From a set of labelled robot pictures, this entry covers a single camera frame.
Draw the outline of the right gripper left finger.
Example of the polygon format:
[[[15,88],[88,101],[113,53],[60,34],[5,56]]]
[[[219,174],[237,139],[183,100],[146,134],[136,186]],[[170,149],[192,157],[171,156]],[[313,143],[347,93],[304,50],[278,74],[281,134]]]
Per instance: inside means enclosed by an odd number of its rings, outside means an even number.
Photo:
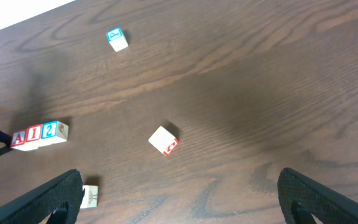
[[[80,172],[69,170],[0,207],[0,223],[75,223],[83,199]]]

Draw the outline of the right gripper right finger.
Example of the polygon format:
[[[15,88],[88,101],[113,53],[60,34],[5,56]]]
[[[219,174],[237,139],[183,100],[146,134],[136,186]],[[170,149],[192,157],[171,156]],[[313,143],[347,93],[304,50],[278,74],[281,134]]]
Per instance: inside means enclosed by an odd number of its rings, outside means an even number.
[[[280,172],[278,199],[286,223],[357,223],[358,203],[291,169]]]

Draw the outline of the red letter A block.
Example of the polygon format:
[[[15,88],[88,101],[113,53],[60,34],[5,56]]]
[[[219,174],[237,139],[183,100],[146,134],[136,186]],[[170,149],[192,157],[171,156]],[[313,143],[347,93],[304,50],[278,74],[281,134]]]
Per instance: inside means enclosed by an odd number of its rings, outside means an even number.
[[[13,132],[11,145],[12,149],[17,149],[20,151],[29,151],[30,147],[25,142],[25,130],[17,130]]]

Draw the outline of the red letter I block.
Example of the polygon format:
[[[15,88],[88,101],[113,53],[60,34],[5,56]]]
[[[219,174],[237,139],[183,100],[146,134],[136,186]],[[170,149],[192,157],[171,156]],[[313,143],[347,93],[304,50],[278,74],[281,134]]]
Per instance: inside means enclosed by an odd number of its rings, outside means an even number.
[[[25,148],[27,151],[38,149],[41,145],[43,124],[30,126],[25,132]]]

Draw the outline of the blue number 2 block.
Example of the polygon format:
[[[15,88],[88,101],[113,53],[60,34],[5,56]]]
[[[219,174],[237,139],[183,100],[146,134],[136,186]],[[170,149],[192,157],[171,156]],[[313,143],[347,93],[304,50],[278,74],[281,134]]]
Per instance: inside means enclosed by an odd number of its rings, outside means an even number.
[[[69,126],[61,121],[44,123],[40,138],[40,147],[68,141]]]

